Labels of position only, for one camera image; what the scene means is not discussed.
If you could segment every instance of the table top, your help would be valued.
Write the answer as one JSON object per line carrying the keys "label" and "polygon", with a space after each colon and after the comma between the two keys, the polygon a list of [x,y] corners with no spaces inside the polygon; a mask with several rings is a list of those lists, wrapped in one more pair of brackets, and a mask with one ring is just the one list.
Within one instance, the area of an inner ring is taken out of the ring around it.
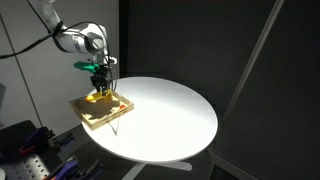
{"label": "table top", "polygon": [[134,103],[132,111],[94,131],[82,125],[98,145],[117,156],[145,163],[184,160],[205,149],[217,132],[217,116],[207,100],[176,82],[123,78],[116,92]]}

